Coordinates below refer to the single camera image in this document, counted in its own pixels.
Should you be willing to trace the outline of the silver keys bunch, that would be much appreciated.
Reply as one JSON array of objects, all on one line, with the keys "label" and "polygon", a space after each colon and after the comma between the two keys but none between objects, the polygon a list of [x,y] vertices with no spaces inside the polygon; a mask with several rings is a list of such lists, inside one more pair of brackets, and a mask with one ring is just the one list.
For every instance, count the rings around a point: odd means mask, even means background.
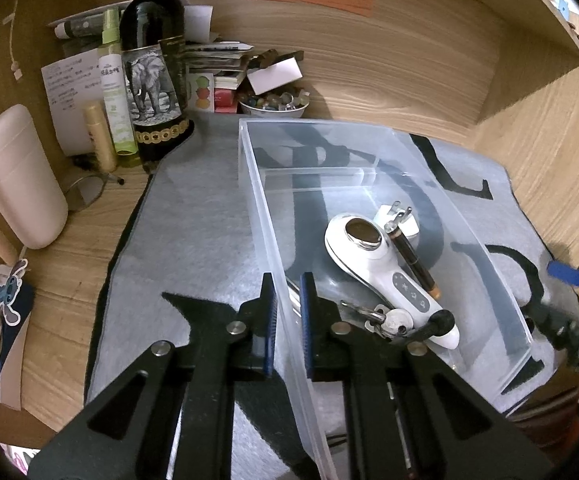
[{"label": "silver keys bunch", "polygon": [[403,309],[389,308],[385,304],[369,309],[346,301],[340,301],[339,305],[360,315],[364,320],[364,328],[384,339],[402,337],[414,328],[411,314]]}]

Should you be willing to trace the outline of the dark brown pen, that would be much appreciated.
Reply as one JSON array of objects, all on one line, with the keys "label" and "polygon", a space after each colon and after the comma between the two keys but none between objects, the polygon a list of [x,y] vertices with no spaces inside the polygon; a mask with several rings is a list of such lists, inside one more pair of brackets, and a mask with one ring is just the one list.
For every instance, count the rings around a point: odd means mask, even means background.
[{"label": "dark brown pen", "polygon": [[399,224],[395,221],[387,222],[384,230],[425,292],[427,292],[431,298],[439,300],[441,297],[439,286],[427,270],[427,267],[421,262],[419,255],[413,248],[410,240],[408,240],[408,237],[403,234]]}]

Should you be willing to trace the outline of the white power plug adapter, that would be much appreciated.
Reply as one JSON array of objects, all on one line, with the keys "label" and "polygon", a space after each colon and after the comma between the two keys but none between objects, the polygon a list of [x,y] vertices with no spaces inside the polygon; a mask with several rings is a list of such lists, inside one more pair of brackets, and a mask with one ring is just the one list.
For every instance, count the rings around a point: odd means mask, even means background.
[{"label": "white power plug adapter", "polygon": [[414,217],[413,208],[400,200],[379,206],[373,221],[378,226],[386,226],[388,222],[396,223],[410,242],[419,238],[419,222]]}]

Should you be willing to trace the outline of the clear plastic storage box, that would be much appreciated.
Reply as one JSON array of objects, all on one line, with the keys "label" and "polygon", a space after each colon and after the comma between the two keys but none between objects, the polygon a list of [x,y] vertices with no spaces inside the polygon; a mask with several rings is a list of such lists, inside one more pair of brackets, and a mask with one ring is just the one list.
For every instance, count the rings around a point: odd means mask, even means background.
[{"label": "clear plastic storage box", "polygon": [[276,367],[320,476],[338,474],[324,425],[334,398],[306,373],[305,273],[340,314],[384,306],[396,334],[450,311],[454,328],[433,338],[431,350],[499,405],[532,338],[488,250],[410,136],[354,122],[250,118],[240,120],[239,135],[255,245],[279,301]]}]

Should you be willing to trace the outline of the white handheld massager device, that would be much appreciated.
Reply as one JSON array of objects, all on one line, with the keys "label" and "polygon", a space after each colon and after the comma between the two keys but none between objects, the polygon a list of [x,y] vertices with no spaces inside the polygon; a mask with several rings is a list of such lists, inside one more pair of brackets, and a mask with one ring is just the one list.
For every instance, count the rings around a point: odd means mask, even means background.
[{"label": "white handheld massager device", "polygon": [[[374,292],[386,307],[403,309],[413,318],[414,328],[422,327],[435,312],[443,309],[421,284],[381,228],[358,214],[337,214],[329,220],[324,233],[327,253],[337,266]],[[448,350],[460,344],[457,323],[445,337],[427,339]]]}]

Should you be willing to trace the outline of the grey rug with black letters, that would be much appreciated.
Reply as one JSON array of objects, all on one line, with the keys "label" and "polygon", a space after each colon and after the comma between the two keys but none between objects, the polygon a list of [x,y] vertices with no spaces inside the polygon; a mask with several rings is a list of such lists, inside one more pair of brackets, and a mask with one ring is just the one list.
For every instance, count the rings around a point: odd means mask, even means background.
[{"label": "grey rug with black letters", "polygon": [[415,247],[461,332],[443,358],[497,410],[509,412],[553,374],[547,341],[521,320],[545,304],[579,320],[579,298],[545,268],[551,252],[519,209],[505,169],[465,148],[354,122],[209,117],[158,167],[101,292],[86,396],[95,398],[152,342],[182,346],[178,297],[254,298],[265,273],[374,306],[329,258],[324,232],[342,212],[373,217],[401,203]]}]

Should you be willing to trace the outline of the white bowl of trinkets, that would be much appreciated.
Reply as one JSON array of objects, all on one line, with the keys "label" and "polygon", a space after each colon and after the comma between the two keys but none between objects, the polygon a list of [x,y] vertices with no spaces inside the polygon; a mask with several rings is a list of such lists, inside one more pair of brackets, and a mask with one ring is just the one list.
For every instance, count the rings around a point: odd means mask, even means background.
[{"label": "white bowl of trinkets", "polygon": [[300,118],[310,104],[311,94],[305,89],[291,89],[281,93],[266,92],[254,96],[252,92],[238,95],[244,114],[256,117]]}]

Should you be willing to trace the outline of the blue cartoon sticker card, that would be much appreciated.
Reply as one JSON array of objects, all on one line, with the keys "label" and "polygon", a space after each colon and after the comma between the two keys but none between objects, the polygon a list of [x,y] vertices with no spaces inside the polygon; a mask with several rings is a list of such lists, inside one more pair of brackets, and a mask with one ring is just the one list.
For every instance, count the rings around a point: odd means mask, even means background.
[{"label": "blue cartoon sticker card", "polygon": [[22,408],[23,354],[35,289],[25,281],[28,260],[0,263],[0,404]]}]

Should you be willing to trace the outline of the white card box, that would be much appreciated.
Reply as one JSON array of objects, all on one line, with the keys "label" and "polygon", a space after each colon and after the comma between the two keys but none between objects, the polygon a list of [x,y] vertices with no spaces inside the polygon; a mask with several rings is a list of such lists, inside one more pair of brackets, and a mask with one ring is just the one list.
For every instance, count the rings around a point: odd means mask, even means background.
[{"label": "white card box", "polygon": [[247,80],[250,82],[255,96],[261,96],[301,78],[303,78],[303,73],[296,58],[287,58],[266,68],[250,70],[247,73]]}]

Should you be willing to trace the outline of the stack of books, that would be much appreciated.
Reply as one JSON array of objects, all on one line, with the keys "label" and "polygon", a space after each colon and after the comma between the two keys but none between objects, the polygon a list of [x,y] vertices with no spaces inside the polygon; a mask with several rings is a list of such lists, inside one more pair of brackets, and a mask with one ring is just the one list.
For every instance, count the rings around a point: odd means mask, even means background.
[{"label": "stack of books", "polygon": [[235,91],[242,84],[254,47],[239,40],[220,40],[211,44],[187,44],[187,110],[213,112],[217,90]]}]

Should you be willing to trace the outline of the beige cosmetic tube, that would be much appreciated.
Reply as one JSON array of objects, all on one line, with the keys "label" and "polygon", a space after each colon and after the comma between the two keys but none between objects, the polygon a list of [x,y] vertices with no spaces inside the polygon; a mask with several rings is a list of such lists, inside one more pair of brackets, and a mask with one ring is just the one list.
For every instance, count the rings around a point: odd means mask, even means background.
[{"label": "beige cosmetic tube", "polygon": [[103,106],[99,101],[88,101],[82,107],[84,121],[94,147],[94,154],[103,172],[111,174],[117,168],[117,155]]}]

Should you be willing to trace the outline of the handwritten white paper note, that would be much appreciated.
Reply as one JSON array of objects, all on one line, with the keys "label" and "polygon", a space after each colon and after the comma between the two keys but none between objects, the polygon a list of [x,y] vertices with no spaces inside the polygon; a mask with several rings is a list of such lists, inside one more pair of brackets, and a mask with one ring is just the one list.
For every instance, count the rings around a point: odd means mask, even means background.
[{"label": "handwritten white paper note", "polygon": [[102,99],[99,53],[93,49],[43,66],[52,124],[62,152],[75,156],[93,152],[82,107]]}]

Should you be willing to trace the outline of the dark wine bottle elephant label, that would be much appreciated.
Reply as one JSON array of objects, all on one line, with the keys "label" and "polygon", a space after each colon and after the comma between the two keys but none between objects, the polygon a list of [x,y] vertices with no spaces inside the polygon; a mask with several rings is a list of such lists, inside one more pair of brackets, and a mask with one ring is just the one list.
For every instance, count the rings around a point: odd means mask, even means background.
[{"label": "dark wine bottle elephant label", "polygon": [[120,21],[122,62],[143,169],[193,132],[186,117],[184,9],[180,0],[132,0]]}]

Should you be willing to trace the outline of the green spray bottle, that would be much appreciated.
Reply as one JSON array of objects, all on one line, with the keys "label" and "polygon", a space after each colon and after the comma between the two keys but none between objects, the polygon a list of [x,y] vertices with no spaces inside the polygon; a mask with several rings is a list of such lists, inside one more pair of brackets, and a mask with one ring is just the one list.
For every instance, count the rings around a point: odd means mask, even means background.
[{"label": "green spray bottle", "polygon": [[138,144],[129,110],[116,6],[103,13],[102,44],[98,55],[103,102],[115,151],[122,157],[136,156]]}]

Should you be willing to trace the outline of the rolled white tube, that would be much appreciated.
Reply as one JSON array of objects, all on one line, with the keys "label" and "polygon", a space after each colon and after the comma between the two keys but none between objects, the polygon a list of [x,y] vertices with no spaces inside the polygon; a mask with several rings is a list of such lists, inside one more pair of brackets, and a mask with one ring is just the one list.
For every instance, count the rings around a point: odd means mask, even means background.
[{"label": "rolled white tube", "polygon": [[101,36],[105,29],[105,14],[112,8],[88,15],[66,18],[53,26],[55,37],[62,40]]}]

